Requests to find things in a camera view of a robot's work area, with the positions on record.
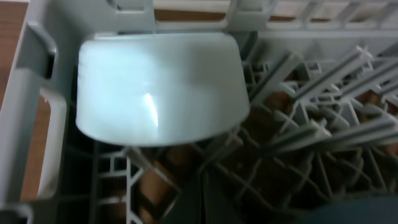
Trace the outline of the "light blue bowl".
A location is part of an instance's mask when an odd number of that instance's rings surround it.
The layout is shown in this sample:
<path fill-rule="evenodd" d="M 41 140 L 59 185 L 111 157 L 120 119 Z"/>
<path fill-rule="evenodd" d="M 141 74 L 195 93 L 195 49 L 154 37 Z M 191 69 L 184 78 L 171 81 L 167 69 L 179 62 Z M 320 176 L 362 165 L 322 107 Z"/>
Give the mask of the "light blue bowl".
<path fill-rule="evenodd" d="M 78 54 L 77 128 L 121 146 L 216 136 L 250 111 L 238 44 L 223 32 L 102 37 Z"/>

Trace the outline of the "dark blue plate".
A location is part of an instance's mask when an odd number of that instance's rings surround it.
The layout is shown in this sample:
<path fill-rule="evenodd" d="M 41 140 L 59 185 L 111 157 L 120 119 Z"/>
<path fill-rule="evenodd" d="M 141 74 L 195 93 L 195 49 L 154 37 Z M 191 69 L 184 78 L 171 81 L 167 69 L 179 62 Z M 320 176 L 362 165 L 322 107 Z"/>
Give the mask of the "dark blue plate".
<path fill-rule="evenodd" d="M 397 224 L 397 196 L 369 197 L 316 209 L 299 224 Z"/>

